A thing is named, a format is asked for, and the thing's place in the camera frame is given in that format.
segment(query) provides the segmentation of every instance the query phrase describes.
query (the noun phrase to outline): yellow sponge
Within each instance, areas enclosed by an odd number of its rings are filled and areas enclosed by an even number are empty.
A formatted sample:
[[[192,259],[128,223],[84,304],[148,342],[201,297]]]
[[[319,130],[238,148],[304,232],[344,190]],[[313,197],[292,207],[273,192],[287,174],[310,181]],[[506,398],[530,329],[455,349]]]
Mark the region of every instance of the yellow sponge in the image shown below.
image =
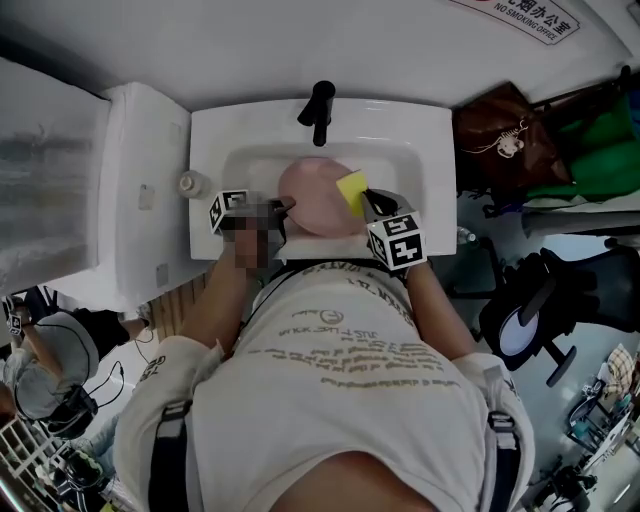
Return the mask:
[[[355,171],[336,181],[338,190],[344,196],[351,213],[356,217],[364,217],[362,209],[362,192],[367,190],[367,178],[362,171]]]

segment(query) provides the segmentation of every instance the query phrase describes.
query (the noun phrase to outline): brown bag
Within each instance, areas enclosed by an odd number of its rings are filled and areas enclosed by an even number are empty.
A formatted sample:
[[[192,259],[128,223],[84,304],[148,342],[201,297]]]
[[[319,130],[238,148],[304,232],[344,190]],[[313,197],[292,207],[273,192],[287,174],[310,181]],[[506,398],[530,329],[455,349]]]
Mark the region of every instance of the brown bag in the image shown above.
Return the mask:
[[[458,190],[486,191],[496,204],[538,185],[571,183],[555,145],[522,93],[508,82],[453,113]]]

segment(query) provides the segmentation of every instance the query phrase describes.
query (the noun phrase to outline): hair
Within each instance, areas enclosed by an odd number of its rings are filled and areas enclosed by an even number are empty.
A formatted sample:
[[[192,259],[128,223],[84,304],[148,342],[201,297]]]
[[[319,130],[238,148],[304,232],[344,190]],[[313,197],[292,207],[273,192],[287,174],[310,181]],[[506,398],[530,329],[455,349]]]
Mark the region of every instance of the hair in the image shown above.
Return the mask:
[[[11,390],[4,382],[0,382],[0,428],[3,428],[16,417],[14,409],[7,410],[7,395],[11,396]]]
[[[0,412],[0,429],[6,427],[13,418],[15,418],[15,414]]]
[[[7,343],[3,347],[0,347],[0,359],[6,361],[11,355],[11,343]]]

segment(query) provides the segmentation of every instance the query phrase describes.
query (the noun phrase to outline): white t-shirt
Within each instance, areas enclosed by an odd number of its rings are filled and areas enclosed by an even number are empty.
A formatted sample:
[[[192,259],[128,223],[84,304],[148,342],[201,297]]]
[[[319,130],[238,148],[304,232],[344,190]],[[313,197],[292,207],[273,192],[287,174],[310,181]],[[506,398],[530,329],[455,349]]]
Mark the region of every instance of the white t-shirt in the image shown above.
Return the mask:
[[[143,507],[162,409],[193,389],[189,435],[206,511],[268,512],[315,465],[347,451],[376,457],[438,510],[475,510],[488,407],[474,382],[500,360],[445,359],[420,340],[399,281],[374,270],[324,264],[265,295],[224,364],[219,347],[174,337],[145,371],[115,451],[118,475]],[[533,433],[503,372],[497,393],[523,448],[519,497]]]

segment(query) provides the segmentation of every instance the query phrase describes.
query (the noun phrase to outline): shoulder strap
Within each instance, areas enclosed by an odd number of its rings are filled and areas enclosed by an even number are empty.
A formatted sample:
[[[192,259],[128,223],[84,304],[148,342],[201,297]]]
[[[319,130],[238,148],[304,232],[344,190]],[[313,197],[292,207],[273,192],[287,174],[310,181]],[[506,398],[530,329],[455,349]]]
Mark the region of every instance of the shoulder strap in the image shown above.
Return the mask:
[[[489,428],[495,442],[495,469],[493,493],[489,512],[507,512],[513,491],[518,481],[520,469],[520,443],[515,434],[515,422],[508,414],[493,411],[489,413]]]
[[[187,423],[191,400],[164,408],[156,429],[149,478],[149,510],[189,510],[187,499]]]
[[[499,367],[484,371],[487,389],[482,390],[489,406],[485,435],[485,476],[481,512],[507,512],[518,481],[521,448],[513,418],[500,411],[491,389],[503,380]]]

